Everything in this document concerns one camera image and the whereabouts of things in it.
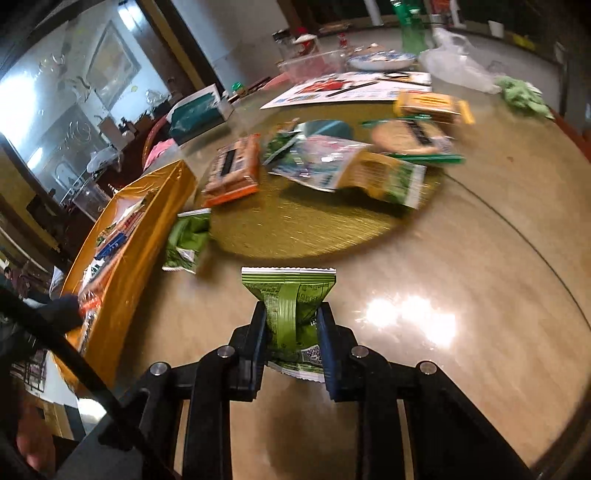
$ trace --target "chopstick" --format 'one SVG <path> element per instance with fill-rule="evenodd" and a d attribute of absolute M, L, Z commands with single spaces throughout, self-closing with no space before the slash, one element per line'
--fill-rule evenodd
<path fill-rule="evenodd" d="M 334 93 L 330 93 L 326 96 L 326 98 L 328 97 L 334 97 L 335 95 L 339 95 L 341 93 L 345 93 L 345 92 L 350 92 L 351 90 L 355 90 L 361 87 L 367 87 L 369 85 L 375 85 L 376 83 L 379 83 L 377 80 L 374 80 L 373 82 L 367 82 L 367 83 L 362 83 L 361 85 L 355 85 L 349 88 L 346 88 L 345 90 L 340 90 L 339 92 L 334 92 Z"/>

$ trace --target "metal screw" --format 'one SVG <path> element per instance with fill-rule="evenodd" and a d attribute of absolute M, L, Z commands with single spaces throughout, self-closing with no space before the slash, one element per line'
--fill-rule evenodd
<path fill-rule="evenodd" d="M 418 368 L 425 375 L 433 375 L 437 371 L 437 365 L 433 362 L 422 362 Z"/>
<path fill-rule="evenodd" d="M 150 373 L 156 377 L 162 375 L 166 370 L 168 370 L 168 365 L 164 362 L 156 362 L 150 366 Z"/>
<path fill-rule="evenodd" d="M 221 356 L 222 358 L 228 358 L 234 355 L 235 352 L 236 351 L 232 345 L 224 345 L 217 349 L 218 356 Z"/>
<path fill-rule="evenodd" d="M 369 355 L 369 350 L 367 350 L 363 345 L 356 345 L 351 349 L 351 355 L 355 358 L 363 358 Z"/>

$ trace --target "framed picture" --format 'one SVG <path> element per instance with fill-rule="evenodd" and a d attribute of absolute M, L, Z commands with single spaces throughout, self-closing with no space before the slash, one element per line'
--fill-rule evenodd
<path fill-rule="evenodd" d="M 107 110 L 113 108 L 131 80 L 139 72 L 139 63 L 112 21 L 107 23 L 92 56 L 86 80 Z"/>

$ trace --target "green cloth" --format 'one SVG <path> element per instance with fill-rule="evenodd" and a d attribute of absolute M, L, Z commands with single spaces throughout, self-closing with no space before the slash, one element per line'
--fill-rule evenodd
<path fill-rule="evenodd" d="M 551 120 L 554 119 L 550 108 L 545 104 L 540 94 L 532 90 L 530 85 L 523 80 L 500 77 L 495 83 L 502 88 L 503 98 L 511 107 L 544 115 Z"/>

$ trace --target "blue and white plate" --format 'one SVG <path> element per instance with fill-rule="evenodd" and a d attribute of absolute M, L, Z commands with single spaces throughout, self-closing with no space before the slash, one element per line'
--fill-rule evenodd
<path fill-rule="evenodd" d="M 351 57 L 349 59 L 349 65 L 354 69 L 365 70 L 367 72 L 392 72 L 394 70 L 407 69 L 416 59 L 417 56 L 412 53 L 381 51 Z"/>

